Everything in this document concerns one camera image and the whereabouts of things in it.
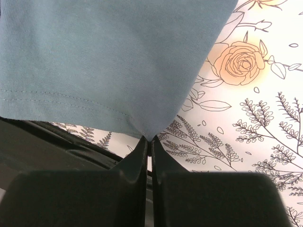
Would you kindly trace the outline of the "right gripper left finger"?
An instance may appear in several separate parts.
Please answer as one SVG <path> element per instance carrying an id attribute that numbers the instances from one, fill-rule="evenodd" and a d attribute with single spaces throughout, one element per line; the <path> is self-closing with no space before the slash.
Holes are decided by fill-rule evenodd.
<path id="1" fill-rule="evenodd" d="M 18 175 L 0 203 L 3 227 L 142 227 L 146 138 L 110 170 Z"/>

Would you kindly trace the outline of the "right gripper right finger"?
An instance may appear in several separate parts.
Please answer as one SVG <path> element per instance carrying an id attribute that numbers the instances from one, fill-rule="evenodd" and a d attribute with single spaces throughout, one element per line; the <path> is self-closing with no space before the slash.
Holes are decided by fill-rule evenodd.
<path id="1" fill-rule="evenodd" d="M 256 173 L 186 170 L 155 137 L 151 142 L 157 227 L 288 227 L 272 181 Z"/>

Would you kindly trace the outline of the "blue-grey t shirt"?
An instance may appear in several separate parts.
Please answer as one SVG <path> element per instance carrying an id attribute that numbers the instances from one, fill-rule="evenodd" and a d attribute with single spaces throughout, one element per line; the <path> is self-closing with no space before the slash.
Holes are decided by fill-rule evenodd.
<path id="1" fill-rule="evenodd" d="M 0 115 L 151 140 L 176 117 L 235 0 L 3 0 Z"/>

